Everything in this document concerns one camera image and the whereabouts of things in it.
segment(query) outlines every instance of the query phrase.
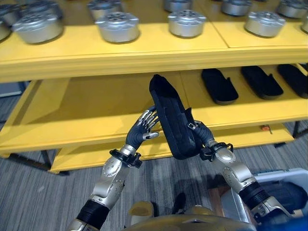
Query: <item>metal lid with holes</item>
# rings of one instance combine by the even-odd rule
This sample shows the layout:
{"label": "metal lid with holes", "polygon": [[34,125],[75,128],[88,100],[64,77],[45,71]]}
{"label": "metal lid with holes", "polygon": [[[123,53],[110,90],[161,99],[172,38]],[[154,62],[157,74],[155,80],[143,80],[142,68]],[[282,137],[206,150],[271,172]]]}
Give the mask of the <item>metal lid with holes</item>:
{"label": "metal lid with holes", "polygon": [[243,16],[249,12],[251,5],[251,0],[224,0],[221,11],[234,16]]}
{"label": "metal lid with holes", "polygon": [[285,24],[285,20],[273,12],[250,12],[245,29],[255,35],[274,37]]}
{"label": "metal lid with holes", "polygon": [[128,42],[139,36],[139,19],[130,13],[112,12],[95,22],[108,42]]}
{"label": "metal lid with holes", "polygon": [[92,0],[88,3],[88,8],[94,20],[98,20],[100,17],[116,12],[118,5],[114,0]]}
{"label": "metal lid with holes", "polygon": [[63,25],[54,14],[32,13],[15,23],[13,31],[26,43],[41,43],[60,35]]}
{"label": "metal lid with holes", "polygon": [[11,33],[11,30],[5,24],[5,22],[0,20],[0,41],[8,37]]}
{"label": "metal lid with holes", "polygon": [[28,5],[27,13],[51,13],[62,18],[62,10],[54,1],[40,0]]}
{"label": "metal lid with holes", "polygon": [[303,18],[302,30],[308,34],[308,14]]}
{"label": "metal lid with holes", "polygon": [[188,10],[192,6],[192,0],[164,0],[164,9],[169,12]]}
{"label": "metal lid with holes", "polygon": [[195,37],[203,32],[206,17],[192,10],[173,12],[168,16],[169,31],[181,37]]}
{"label": "metal lid with holes", "polygon": [[21,18],[20,8],[15,4],[0,5],[0,19],[12,26]]}
{"label": "metal lid with holes", "polygon": [[281,0],[276,12],[289,18],[302,18],[307,6],[300,0]]}

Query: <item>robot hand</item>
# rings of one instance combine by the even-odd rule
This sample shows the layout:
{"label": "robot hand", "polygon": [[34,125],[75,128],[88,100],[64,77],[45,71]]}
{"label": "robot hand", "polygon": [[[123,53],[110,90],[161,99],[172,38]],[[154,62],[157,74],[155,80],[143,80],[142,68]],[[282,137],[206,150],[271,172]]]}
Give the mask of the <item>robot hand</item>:
{"label": "robot hand", "polygon": [[214,142],[214,137],[210,129],[201,121],[195,120],[195,124],[189,123],[188,128],[191,129],[202,141],[204,146],[210,146]]}
{"label": "robot hand", "polygon": [[143,141],[158,136],[151,128],[158,122],[155,107],[146,110],[129,130],[125,145],[110,151],[112,155],[103,166],[101,178],[94,186],[93,193],[67,231],[98,231],[109,211],[120,197],[124,181],[132,167],[139,168],[140,154],[136,150]]}
{"label": "robot hand", "polygon": [[145,110],[126,136],[126,144],[137,150],[143,141],[158,136],[158,132],[151,132],[152,127],[158,122],[155,106]]}

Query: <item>yellow shelf edge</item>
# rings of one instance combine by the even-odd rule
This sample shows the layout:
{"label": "yellow shelf edge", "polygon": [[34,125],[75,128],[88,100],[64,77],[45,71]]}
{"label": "yellow shelf edge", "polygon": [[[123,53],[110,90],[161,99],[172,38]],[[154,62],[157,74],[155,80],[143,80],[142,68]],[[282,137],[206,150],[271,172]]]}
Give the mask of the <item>yellow shelf edge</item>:
{"label": "yellow shelf edge", "polygon": [[[271,129],[272,135],[269,131],[262,131],[260,127],[227,129],[214,131],[213,134],[217,141],[231,142],[235,148],[292,141],[294,139],[282,124],[274,124]],[[102,166],[110,157],[109,150],[120,148],[121,145],[123,145],[123,142],[63,148],[56,155],[51,172]],[[138,152],[142,154],[142,160],[172,156],[164,137],[144,142]]]}
{"label": "yellow shelf edge", "polygon": [[52,60],[2,62],[0,83],[80,76],[195,70],[230,66],[306,63],[307,47],[224,49],[143,53],[129,56],[55,57]]}

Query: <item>yellow shelving unit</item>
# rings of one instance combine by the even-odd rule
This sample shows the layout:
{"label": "yellow shelving unit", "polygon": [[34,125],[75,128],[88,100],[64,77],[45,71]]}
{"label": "yellow shelving unit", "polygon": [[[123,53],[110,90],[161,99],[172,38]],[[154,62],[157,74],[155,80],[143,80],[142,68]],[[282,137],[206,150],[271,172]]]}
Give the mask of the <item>yellow shelving unit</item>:
{"label": "yellow shelving unit", "polygon": [[101,39],[87,2],[59,0],[65,31],[53,42],[29,45],[15,33],[1,42],[0,82],[308,60],[308,39],[298,29],[299,21],[288,20],[276,38],[258,38],[244,31],[243,17],[226,17],[215,1],[196,0],[194,10],[204,13],[208,21],[202,35],[182,39],[169,33],[162,0],[123,0],[125,11],[140,19],[141,35],[131,43],[112,44]]}
{"label": "yellow shelving unit", "polygon": [[[276,100],[258,98],[240,68],[222,68],[239,99],[227,106],[212,102],[201,70],[160,73],[177,89],[185,107],[212,130],[308,118],[308,101],[298,97],[277,73],[284,90]],[[148,90],[153,74],[79,77],[32,81],[0,133],[0,153],[124,141],[140,113],[153,105]]]}
{"label": "yellow shelving unit", "polygon": [[[271,125],[271,130],[272,134],[255,126],[214,131],[213,134],[217,141],[230,142],[235,148],[293,140],[293,137],[282,124]],[[54,159],[51,172],[57,173],[83,167],[102,166],[110,157],[109,151],[120,148],[122,145],[123,142],[113,142],[62,148]],[[172,156],[164,137],[144,142],[138,152],[142,154],[141,160]]]}
{"label": "yellow shelving unit", "polygon": [[[207,17],[204,32],[183,39],[169,33],[163,0],[122,0],[125,11],[140,19],[141,35],[112,44],[101,38],[87,2],[59,0],[65,31],[52,42],[29,45],[12,33],[0,43],[0,82],[32,80],[0,132],[0,156],[59,148],[54,173],[103,165],[108,151],[123,145],[130,126],[153,104],[148,86],[157,72],[218,141],[235,147],[291,141],[281,123],[308,118],[308,101],[293,92],[275,65],[308,61],[300,20],[287,19],[275,38],[259,38],[244,30],[245,16],[224,15],[217,1],[195,0],[194,10]],[[275,2],[253,1],[252,10],[273,10]],[[266,65],[262,68],[274,74],[284,94],[258,98],[240,74],[244,65]],[[239,99],[214,104],[201,80],[203,68],[221,68]],[[262,124],[271,124],[273,134],[261,131]],[[141,147],[143,159],[171,155],[161,128],[155,129],[161,137]]]}

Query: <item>shelf leg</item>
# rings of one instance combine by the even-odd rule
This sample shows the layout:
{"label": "shelf leg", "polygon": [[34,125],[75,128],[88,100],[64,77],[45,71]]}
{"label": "shelf leg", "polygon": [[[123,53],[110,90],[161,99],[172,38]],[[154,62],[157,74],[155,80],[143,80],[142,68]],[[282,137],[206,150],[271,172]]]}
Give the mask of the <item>shelf leg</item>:
{"label": "shelf leg", "polygon": [[49,166],[49,169],[51,169],[51,162],[50,162],[50,159],[49,159],[49,157],[48,157],[48,152],[47,152],[47,150],[42,150],[42,151],[40,151],[40,152],[41,152],[41,154],[42,154],[42,157],[43,157],[43,160],[44,160],[46,166]]}
{"label": "shelf leg", "polygon": [[17,153],[12,153],[8,158],[8,160],[23,164],[23,165],[27,165],[30,167],[34,167],[43,171],[49,171],[51,166],[45,163],[41,163],[32,159],[29,159],[27,157],[24,157],[20,154]]}
{"label": "shelf leg", "polygon": [[[293,129],[293,135],[292,135],[294,139],[297,139],[297,138],[299,138],[303,135],[308,134],[308,128],[303,130],[303,131],[298,132],[299,124],[300,124],[300,121],[295,121],[294,129]],[[278,148],[278,147],[284,146],[285,144],[286,144],[285,142],[276,143],[276,144],[274,144],[274,147]]]}

